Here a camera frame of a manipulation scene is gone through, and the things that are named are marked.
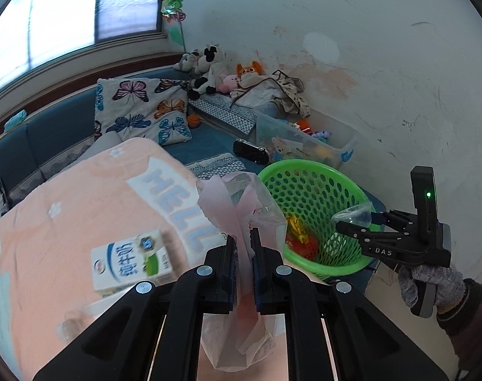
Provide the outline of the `grey gloved right hand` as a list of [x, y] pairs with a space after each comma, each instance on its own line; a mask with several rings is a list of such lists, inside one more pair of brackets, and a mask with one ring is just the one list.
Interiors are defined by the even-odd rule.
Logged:
[[403, 266], [398, 282], [405, 305], [422, 318], [430, 318], [433, 308], [445, 317], [455, 314], [468, 293], [463, 275], [454, 266]]

